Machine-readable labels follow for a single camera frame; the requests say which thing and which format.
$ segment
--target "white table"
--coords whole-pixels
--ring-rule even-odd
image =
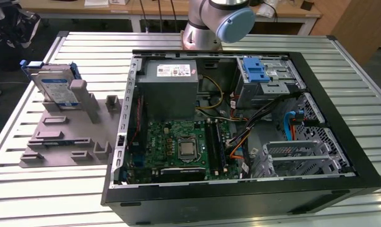
[[[73,60],[98,98],[123,99],[132,49],[179,49],[178,34],[69,33],[57,37],[44,62]],[[381,175],[381,91],[338,42],[323,36],[250,35],[224,50],[295,51],[303,57]],[[120,227],[100,206],[106,166],[21,169],[19,157],[44,110],[31,83],[0,133],[0,226]],[[234,226],[381,227],[381,189],[315,214],[190,223]]]

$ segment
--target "sticker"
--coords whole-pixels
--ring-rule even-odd
[[[231,106],[231,109],[235,109],[237,102],[234,100],[230,101],[230,106]]]
[[[43,79],[41,86],[56,104],[63,106],[77,105],[76,97],[69,90],[69,84],[65,79]]]
[[[266,75],[267,76],[277,76],[277,71],[275,70],[267,70]]]
[[[128,11],[126,10],[111,10],[110,12],[111,13],[128,13]]]
[[[190,65],[159,65],[156,67],[158,77],[190,77]]]
[[[249,166],[242,162],[242,169],[246,173],[249,173]]]

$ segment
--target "floor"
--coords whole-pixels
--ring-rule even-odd
[[[164,31],[172,32],[172,25],[164,23]],[[128,21],[123,20],[79,20],[71,22],[71,20],[52,19],[49,20],[49,26],[44,27],[40,25],[32,45],[23,52],[23,58],[29,61],[40,61],[49,49],[52,41],[56,37],[59,31],[107,31],[107,32],[131,32],[131,26]],[[159,25],[158,21],[150,22],[150,32],[158,32]],[[5,68],[9,68],[9,64],[17,67],[19,59],[0,57],[0,61],[5,62]],[[363,66],[365,71],[371,76],[373,80],[381,87],[381,49],[377,50],[374,56],[371,57],[369,63]],[[17,70],[12,72],[4,72],[0,69],[0,130],[7,123],[9,115],[17,104],[17,101],[23,95],[24,89],[27,87],[28,79],[25,75]]]

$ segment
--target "blue drive bay latch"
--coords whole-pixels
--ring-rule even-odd
[[[247,74],[247,80],[251,83],[267,83],[270,77],[265,73],[265,65],[258,58],[243,58],[243,69]]]

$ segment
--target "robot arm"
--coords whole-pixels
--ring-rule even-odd
[[[249,0],[191,0],[188,22],[183,32],[183,48],[216,50],[220,41],[234,43],[254,26]]]
[[[0,0],[0,43],[28,47],[39,22],[39,15],[24,11],[17,1]]]

